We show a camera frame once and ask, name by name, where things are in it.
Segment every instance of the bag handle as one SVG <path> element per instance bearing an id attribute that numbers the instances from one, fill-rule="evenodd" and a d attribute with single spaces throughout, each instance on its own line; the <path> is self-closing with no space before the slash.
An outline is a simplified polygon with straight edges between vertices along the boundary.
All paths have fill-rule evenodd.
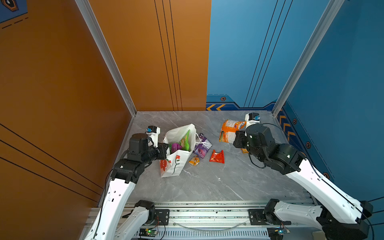
<path id="1" fill-rule="evenodd" d="M 195 145 L 197 145 L 197 144 L 203 144 L 203 145 L 206 145 L 206 146 L 209 146 L 210 144 L 209 143 L 207 143 L 207 142 L 203 142 L 203 141 L 201 141 L 201 138 L 199 137 L 199 135 L 197 134 L 197 133 L 195 133 L 196 134 L 196 136 L 199 138 L 199 140 L 200 140 L 200 142 L 196 142 L 195 143 Z"/>

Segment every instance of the metal bracket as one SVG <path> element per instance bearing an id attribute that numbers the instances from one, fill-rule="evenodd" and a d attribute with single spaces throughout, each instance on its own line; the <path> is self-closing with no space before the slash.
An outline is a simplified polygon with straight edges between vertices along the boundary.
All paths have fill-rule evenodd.
<path id="1" fill-rule="evenodd" d="M 271 225 L 265 219 L 264 209 L 248 209 L 251 225 Z M 284 225 L 291 225 L 290 221 L 282 221 Z"/>
<path id="2" fill-rule="evenodd" d="M 155 216 L 159 217 L 159 225 L 161 226 L 164 223 L 165 226 L 168 225 L 169 220 L 169 209 L 155 209 Z"/>

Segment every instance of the plastic packaging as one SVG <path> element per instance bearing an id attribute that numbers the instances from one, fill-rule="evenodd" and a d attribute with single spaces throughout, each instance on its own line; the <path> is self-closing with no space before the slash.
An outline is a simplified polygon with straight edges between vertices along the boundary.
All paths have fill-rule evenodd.
<path id="1" fill-rule="evenodd" d="M 179 144 L 181 145 L 181 150 L 189 151 L 189 139 L 188 139 L 189 133 L 190 133 L 190 130 L 188 130 L 188 132 L 184 135 L 184 137 L 179 142 Z"/>
<path id="2" fill-rule="evenodd" d="M 199 164 L 199 162 L 200 162 L 200 159 L 199 159 L 197 156 L 193 157 L 193 158 L 189 161 L 189 163 L 190 163 L 192 166 L 196 166 L 197 164 Z"/>
<path id="3" fill-rule="evenodd" d="M 244 121 L 234 121 L 227 119 L 221 127 L 219 141 L 233 143 L 236 138 L 235 132 L 245 128 L 245 125 L 246 124 Z"/>
<path id="4" fill-rule="evenodd" d="M 174 143 L 174 144 L 172 144 L 170 152 L 172 154 L 172 153 L 174 153 L 174 152 L 176 152 L 177 150 L 180 150 L 180 149 L 182 149 L 181 145 L 179 145 L 177 143 Z"/>
<path id="5" fill-rule="evenodd" d="M 194 153 L 196 153 L 200 158 L 204 158 L 208 150 L 212 147 L 212 144 L 202 133 L 198 135 L 198 138 L 200 143 L 196 142 Z"/>
<path id="6" fill-rule="evenodd" d="M 224 151 L 221 150 L 221 152 L 217 153 L 215 150 L 213 151 L 211 158 L 209 159 L 210 162 L 220 162 L 225 163 L 224 161 Z"/>

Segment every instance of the purple snack bag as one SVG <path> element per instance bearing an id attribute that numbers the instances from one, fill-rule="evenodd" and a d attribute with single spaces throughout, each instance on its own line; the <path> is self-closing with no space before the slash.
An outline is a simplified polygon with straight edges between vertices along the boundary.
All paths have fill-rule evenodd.
<path id="1" fill-rule="evenodd" d="M 177 144 L 177 143 L 172 144 L 172 146 L 171 146 L 171 154 L 176 152 L 177 150 L 180 150 L 181 148 L 182 148 L 182 146 Z"/>
<path id="2" fill-rule="evenodd" d="M 203 142 L 204 144 L 199 143 L 198 145 L 196 145 L 194 149 L 194 153 L 197 154 L 200 158 L 204 158 L 208 150 L 212 147 L 212 144 L 202 133 L 200 133 L 199 138 L 201 142 Z"/>

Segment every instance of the green snack package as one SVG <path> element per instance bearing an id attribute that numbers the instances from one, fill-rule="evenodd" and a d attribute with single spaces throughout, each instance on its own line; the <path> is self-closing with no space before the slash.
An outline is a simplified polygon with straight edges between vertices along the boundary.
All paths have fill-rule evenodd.
<path id="1" fill-rule="evenodd" d="M 189 151 L 189 142 L 188 142 L 189 132 L 190 130 L 188 130 L 188 132 L 184 135 L 184 137 L 179 142 L 179 144 L 181 145 L 181 150 Z"/>

